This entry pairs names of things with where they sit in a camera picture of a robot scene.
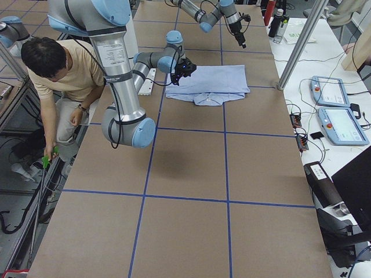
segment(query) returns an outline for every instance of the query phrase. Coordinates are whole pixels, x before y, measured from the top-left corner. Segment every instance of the beige t-shirt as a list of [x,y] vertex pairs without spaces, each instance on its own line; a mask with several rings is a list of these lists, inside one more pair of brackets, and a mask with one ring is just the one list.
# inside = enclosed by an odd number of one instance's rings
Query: beige t-shirt
[[[83,101],[94,87],[103,85],[103,73],[90,54],[73,39],[57,42],[71,53],[72,68],[64,78],[57,82],[40,77],[28,69],[31,81],[40,99],[52,97],[53,90],[55,90],[63,92],[71,100]],[[84,41],[79,41],[79,43],[96,57],[90,44]]]

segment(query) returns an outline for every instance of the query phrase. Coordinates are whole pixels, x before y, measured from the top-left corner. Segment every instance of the blue joint cap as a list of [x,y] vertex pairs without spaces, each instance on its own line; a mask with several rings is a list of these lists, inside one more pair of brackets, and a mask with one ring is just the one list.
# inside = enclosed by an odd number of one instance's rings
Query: blue joint cap
[[0,21],[3,21],[5,23],[22,23],[20,18],[17,16],[6,16],[0,19]]
[[91,0],[97,12],[109,23],[125,26],[130,20],[132,10],[129,1]]
[[132,145],[134,148],[145,148],[155,137],[156,125],[151,118],[142,120],[134,131]]
[[233,0],[220,0],[221,7],[228,7],[233,4]]
[[199,27],[201,28],[201,30],[205,33],[208,33],[211,31],[211,29],[213,28],[209,23],[206,23],[206,22],[201,22],[199,24]]
[[2,35],[0,35],[0,42],[4,45],[5,48],[11,47],[14,43],[10,39]]
[[170,56],[163,56],[157,62],[157,68],[166,74],[171,73],[175,69],[175,66],[176,62]]
[[139,52],[139,53],[137,53],[137,54],[134,55],[134,57],[133,57],[133,63],[134,64],[137,62],[137,58],[138,58],[138,56],[139,56],[140,53],[142,53],[142,52]]
[[183,37],[179,31],[172,30],[166,34],[167,43],[181,43],[182,41]]
[[64,23],[58,19],[55,19],[54,17],[48,15],[49,18],[49,25],[53,29],[60,31],[62,33],[67,33],[70,35],[75,36],[88,36],[88,33],[84,30],[81,30],[75,26],[69,25],[67,23]]

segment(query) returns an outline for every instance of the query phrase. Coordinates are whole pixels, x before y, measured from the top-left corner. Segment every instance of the man's arm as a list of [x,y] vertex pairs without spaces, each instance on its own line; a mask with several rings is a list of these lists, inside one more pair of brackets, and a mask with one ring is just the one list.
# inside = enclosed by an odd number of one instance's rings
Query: man's arm
[[49,160],[55,158],[56,155],[53,154],[53,149],[56,146],[56,134],[57,134],[57,108],[54,103],[54,98],[42,98],[40,99],[41,105],[41,119],[44,127],[45,135],[45,150],[44,155],[49,157]]
[[[104,86],[97,86],[91,92],[88,94],[88,96],[84,99],[83,102],[81,102],[82,109],[88,109],[90,105],[96,101],[100,96],[102,95]],[[83,110],[76,108],[70,117],[70,121],[72,125],[78,126],[81,123]]]

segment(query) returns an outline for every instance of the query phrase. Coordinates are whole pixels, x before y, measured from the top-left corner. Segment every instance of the bracelet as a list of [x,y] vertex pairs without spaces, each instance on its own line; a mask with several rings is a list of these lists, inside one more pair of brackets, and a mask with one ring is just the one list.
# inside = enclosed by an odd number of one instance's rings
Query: bracelet
[[79,104],[79,106],[77,106],[77,108],[79,108],[82,112],[86,112],[86,108],[82,107],[81,104]]

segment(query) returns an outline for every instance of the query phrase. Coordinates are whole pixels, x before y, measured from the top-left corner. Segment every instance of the device screen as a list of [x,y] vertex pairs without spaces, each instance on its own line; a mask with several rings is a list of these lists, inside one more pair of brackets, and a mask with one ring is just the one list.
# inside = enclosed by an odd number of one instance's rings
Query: device screen
[[322,99],[329,103],[344,104],[344,96],[338,80],[318,78]]
[[327,109],[326,113],[340,141],[362,141],[362,136],[347,110]]

